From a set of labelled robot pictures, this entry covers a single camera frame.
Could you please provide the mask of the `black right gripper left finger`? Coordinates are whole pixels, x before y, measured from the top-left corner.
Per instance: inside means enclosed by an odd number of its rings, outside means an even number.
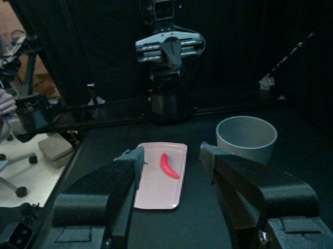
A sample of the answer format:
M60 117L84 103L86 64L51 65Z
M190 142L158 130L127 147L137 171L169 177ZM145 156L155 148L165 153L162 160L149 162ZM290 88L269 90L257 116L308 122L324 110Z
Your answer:
M127 249L145 149L126 151L59 194L51 249Z

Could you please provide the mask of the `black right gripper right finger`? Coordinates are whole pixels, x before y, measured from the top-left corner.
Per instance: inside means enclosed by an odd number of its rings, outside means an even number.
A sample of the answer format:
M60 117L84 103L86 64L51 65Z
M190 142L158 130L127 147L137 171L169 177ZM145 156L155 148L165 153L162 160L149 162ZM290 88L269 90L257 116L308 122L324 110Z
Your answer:
M289 173L201 145L236 249L333 249L312 186Z

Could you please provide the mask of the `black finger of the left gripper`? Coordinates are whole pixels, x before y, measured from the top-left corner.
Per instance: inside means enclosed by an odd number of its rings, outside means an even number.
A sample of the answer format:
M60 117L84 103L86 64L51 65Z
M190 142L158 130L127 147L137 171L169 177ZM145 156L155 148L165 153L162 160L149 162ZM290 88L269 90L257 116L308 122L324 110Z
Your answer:
M165 40L165 42L162 43L162 55L163 55L163 64L166 65L167 68L170 68L171 67L171 60L170 60L171 50L170 50L170 42L167 40Z
M175 41L173 42L173 55L174 55L173 67L175 69L178 69L182 64L181 52L182 52L181 42L179 40L175 39Z

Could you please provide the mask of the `person's hand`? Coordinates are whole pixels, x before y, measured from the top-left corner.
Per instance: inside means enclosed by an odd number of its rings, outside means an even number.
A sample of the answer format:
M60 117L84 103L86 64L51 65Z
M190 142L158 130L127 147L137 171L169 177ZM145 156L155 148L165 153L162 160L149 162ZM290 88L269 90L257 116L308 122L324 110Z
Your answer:
M0 115L7 115L18 109L15 97L0 89Z

